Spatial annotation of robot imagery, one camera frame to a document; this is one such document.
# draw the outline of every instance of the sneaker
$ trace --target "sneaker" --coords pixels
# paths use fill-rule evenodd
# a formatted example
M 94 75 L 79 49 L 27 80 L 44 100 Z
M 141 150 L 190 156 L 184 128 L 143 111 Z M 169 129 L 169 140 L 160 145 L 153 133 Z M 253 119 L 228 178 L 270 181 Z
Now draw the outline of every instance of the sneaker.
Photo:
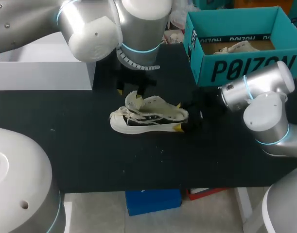
M 214 54 L 226 54 L 226 53 L 235 53 L 235 52 L 257 52 L 256 48 L 254 48 L 247 40 L 241 41 L 229 48 L 225 47 L 221 49 L 219 52 L 215 52 Z
M 110 114 L 110 125 L 113 130 L 125 134 L 182 132 L 181 124 L 187 119 L 186 110 L 167 103 L 161 97 L 137 98 L 137 92 L 133 91 L 125 98 L 125 106 Z

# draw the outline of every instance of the black tabletop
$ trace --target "black tabletop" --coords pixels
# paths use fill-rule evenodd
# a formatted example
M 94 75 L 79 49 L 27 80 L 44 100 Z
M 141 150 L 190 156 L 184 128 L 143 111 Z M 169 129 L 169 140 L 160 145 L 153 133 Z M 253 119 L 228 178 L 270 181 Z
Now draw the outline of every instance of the black tabletop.
M 109 114 L 123 106 L 111 58 L 97 65 L 93 91 L 0 91 L 0 127 L 35 140 L 47 153 L 63 192 L 196 187 L 269 186 L 297 167 L 297 159 L 266 155 L 242 113 L 191 134 L 113 131 Z M 162 46 L 152 71 L 159 95 L 178 104 L 196 89 L 182 45 Z M 126 85 L 125 92 L 135 89 Z M 297 124 L 296 91 L 286 104 Z

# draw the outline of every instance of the glowing blue ring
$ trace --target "glowing blue ring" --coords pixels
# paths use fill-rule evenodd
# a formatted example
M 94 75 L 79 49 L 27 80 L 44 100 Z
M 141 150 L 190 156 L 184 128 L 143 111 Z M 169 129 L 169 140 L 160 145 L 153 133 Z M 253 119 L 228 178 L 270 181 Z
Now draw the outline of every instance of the glowing blue ring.
M 152 50 L 147 50 L 147 51 L 139 51 L 139 50 L 134 50 L 134 49 L 132 49 L 132 48 L 130 48 L 130 47 L 128 47 L 127 45 L 125 45 L 124 43 L 122 43 L 122 45 L 126 48 L 126 49 L 128 49 L 128 50 L 130 50 L 130 51 L 132 51 L 132 52 L 137 52 L 137 53 L 148 53 L 148 52 L 152 52 L 152 51 L 155 51 L 156 49 L 158 49 L 159 48 L 159 46 L 160 46 L 160 44 L 156 47 L 156 48 L 153 48 Z
M 289 131 L 290 131 L 290 125 L 288 125 L 288 131 L 286 132 L 285 136 L 283 136 L 282 139 L 280 139 L 279 141 L 277 142 L 272 142 L 272 143 L 263 143 L 263 142 L 260 142 L 258 140 L 256 140 L 258 143 L 261 143 L 263 145 L 275 145 L 275 144 L 278 144 L 279 142 L 281 142 L 282 140 L 284 140 L 286 138 L 286 136 L 289 134 Z
M 244 83 L 245 83 L 245 88 L 246 88 L 246 90 L 247 90 L 247 92 L 248 92 L 248 94 L 250 96 L 250 99 L 253 100 L 254 98 L 253 98 L 253 96 L 251 94 L 251 91 L 250 91 L 249 86 L 247 85 L 247 81 L 246 81 L 246 76 L 245 75 L 244 75 Z
M 59 20 L 59 17 L 60 17 L 60 14 L 62 13 L 62 11 L 63 11 L 63 9 L 64 9 L 64 7 L 66 7 L 68 4 L 70 4 L 70 3 L 74 3 L 74 2 L 77 2 L 77 1 L 79 1 L 79 0 L 71 0 L 71 1 L 69 1 L 69 2 L 67 2 L 67 3 L 64 3 L 64 5 L 62 5 L 61 6 L 61 8 L 60 8 L 60 10 L 59 10 L 59 13 L 57 13 L 57 16 L 56 16 L 56 24 L 58 25 L 58 20 Z
M 59 208 L 58 208 L 58 210 L 57 210 L 57 214 L 56 214 L 56 216 L 55 216 L 55 219 L 54 219 L 52 225 L 50 226 L 49 230 L 47 231 L 47 233 L 50 233 L 50 231 L 52 230 L 52 228 L 53 228 L 53 226 L 55 225 L 55 222 L 56 222 L 56 220 L 57 220 L 57 217 L 59 216 L 59 213 L 60 213 L 60 209 L 61 209 L 61 193 L 60 193 L 60 190 L 59 190 L 59 195 L 60 195 Z

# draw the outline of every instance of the robotic arm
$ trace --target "robotic arm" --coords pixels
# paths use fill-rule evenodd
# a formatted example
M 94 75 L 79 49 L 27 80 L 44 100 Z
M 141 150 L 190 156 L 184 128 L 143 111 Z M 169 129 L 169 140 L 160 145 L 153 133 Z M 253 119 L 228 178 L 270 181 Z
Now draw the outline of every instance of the robotic arm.
M 285 112 L 294 89 L 287 65 L 277 62 L 222 86 L 218 97 L 233 112 L 245 109 L 244 122 L 267 154 L 297 157 L 297 125 Z
M 80 61 L 99 61 L 117 48 L 124 66 L 157 69 L 171 6 L 171 0 L 0 0 L 0 53 L 61 31 Z

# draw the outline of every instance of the tiled floor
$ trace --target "tiled floor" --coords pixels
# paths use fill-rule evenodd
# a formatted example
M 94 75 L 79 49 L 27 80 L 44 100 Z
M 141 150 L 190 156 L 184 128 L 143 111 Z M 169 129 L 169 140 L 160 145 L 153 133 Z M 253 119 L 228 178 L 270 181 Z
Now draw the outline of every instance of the tiled floor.
M 252 205 L 257 205 L 264 188 L 248 191 Z M 132 217 L 124 192 L 67 194 L 65 202 L 66 209 L 71 209 L 66 233 L 242 233 L 232 189 L 194 201 L 185 199 L 176 209 Z

